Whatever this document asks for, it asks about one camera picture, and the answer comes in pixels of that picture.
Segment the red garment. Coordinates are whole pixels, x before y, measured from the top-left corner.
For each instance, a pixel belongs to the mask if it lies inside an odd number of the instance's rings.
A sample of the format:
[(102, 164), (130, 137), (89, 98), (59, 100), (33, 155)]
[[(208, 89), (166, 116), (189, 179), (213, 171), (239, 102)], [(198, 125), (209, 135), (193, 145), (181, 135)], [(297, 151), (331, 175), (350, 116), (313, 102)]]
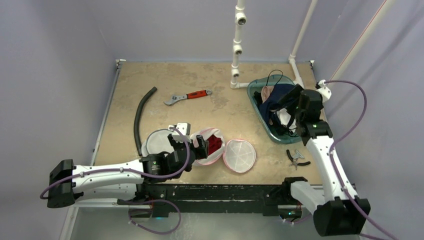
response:
[(217, 137), (216, 135), (211, 135), (208, 139), (208, 155), (215, 153), (218, 151), (222, 146), (222, 139), (220, 137)]

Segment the blue-trimmed white mesh laundry bag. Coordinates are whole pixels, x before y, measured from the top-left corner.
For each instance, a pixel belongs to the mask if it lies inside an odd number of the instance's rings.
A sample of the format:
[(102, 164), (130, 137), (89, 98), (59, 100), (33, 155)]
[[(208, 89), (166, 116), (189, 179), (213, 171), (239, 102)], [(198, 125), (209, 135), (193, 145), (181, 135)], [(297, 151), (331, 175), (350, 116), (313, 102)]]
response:
[(141, 146), (142, 156), (147, 157), (161, 152), (172, 153), (174, 148), (168, 139), (168, 135), (171, 133), (172, 131), (168, 129), (158, 129), (152, 132)]

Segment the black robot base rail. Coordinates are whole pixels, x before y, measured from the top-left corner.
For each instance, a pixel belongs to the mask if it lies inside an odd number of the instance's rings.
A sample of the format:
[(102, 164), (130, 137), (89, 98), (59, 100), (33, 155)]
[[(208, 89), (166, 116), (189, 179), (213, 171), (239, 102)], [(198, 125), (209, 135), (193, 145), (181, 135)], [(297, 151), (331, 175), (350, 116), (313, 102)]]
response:
[(300, 218), (309, 211), (280, 184), (166, 184), (136, 185), (129, 200), (118, 205), (149, 205), (153, 217), (170, 213), (261, 214), (264, 217)]

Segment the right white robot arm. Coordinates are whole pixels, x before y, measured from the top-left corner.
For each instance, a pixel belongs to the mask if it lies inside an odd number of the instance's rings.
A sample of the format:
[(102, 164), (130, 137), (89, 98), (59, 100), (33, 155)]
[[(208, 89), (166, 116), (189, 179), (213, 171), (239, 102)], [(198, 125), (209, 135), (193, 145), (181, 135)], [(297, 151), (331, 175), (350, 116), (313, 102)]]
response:
[(323, 193), (319, 193), (304, 177), (287, 177), (280, 196), (288, 204), (298, 201), (306, 207), (320, 236), (358, 235), (371, 206), (358, 196), (342, 168), (330, 125), (321, 119), (323, 102), (320, 92), (299, 84), (278, 101), (295, 119), (295, 131), (312, 155), (323, 187)]

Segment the navy blue bra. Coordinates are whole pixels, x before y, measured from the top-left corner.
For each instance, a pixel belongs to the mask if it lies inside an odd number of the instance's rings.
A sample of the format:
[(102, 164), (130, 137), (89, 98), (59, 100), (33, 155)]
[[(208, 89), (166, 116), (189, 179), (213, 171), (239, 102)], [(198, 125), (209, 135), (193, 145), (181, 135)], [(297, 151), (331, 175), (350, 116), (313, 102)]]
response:
[(284, 109), (287, 104), (290, 104), (293, 99), (289, 98), (288, 103), (286, 101), (283, 101), (283, 103), (279, 103), (279, 101), (286, 96), (291, 90), (294, 89), (294, 85), (292, 84), (276, 84), (273, 85), (274, 89), (270, 95), (270, 97), (265, 101), (262, 102), (261, 99), (261, 93), (260, 93), (260, 100), (259, 103), (259, 112), (263, 118), (263, 120), (266, 122), (268, 126), (271, 126), (273, 124), (281, 124), (280, 120), (277, 116), (277, 111)]

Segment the white bra with black straps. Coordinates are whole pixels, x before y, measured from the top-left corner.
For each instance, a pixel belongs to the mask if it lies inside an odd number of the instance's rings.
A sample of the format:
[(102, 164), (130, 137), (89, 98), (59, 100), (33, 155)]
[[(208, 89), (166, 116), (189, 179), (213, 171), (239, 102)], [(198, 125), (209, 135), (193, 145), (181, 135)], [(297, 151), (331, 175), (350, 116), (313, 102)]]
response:
[(276, 112), (276, 115), (280, 121), (280, 124), (283, 127), (286, 127), (288, 130), (294, 132), (297, 128), (296, 119), (290, 115), (285, 108), (280, 109)]

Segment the pink-trimmed white mesh laundry bag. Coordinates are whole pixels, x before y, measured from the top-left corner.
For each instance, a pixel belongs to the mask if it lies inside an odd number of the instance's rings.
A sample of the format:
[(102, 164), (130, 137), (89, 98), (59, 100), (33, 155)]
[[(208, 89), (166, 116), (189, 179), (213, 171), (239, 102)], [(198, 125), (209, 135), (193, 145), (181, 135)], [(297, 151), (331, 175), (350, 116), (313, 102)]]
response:
[(216, 163), (222, 159), (224, 165), (231, 171), (243, 174), (251, 170), (257, 158), (256, 150), (253, 145), (243, 139), (234, 138), (225, 140), (222, 131), (218, 128), (208, 127), (199, 130), (190, 135), (191, 140), (196, 139), (196, 135), (201, 135), (207, 140), (211, 135), (215, 135), (222, 140), (222, 146), (219, 150), (207, 158), (195, 160), (193, 165), (198, 167), (206, 167)]

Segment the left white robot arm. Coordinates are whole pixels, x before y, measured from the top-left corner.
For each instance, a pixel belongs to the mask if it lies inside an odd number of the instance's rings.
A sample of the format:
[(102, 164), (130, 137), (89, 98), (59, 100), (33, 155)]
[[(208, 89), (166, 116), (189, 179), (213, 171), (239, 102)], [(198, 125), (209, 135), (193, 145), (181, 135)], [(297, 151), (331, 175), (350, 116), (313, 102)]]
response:
[(202, 135), (183, 142), (177, 142), (171, 134), (167, 138), (173, 152), (153, 153), (125, 163), (87, 166), (64, 159), (50, 172), (49, 185), (40, 198), (50, 209), (96, 198), (132, 200), (142, 205), (148, 201), (149, 191), (141, 184), (178, 179), (183, 172), (191, 171), (194, 161), (209, 155), (210, 143)]

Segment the pink bra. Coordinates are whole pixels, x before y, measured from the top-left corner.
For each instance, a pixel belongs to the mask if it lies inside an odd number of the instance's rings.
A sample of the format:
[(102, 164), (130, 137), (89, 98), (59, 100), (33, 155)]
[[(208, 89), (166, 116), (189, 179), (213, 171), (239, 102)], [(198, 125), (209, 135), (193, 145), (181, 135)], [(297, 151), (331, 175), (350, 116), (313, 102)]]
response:
[(262, 87), (260, 97), (263, 103), (270, 97), (273, 90), (274, 86), (265, 85)]

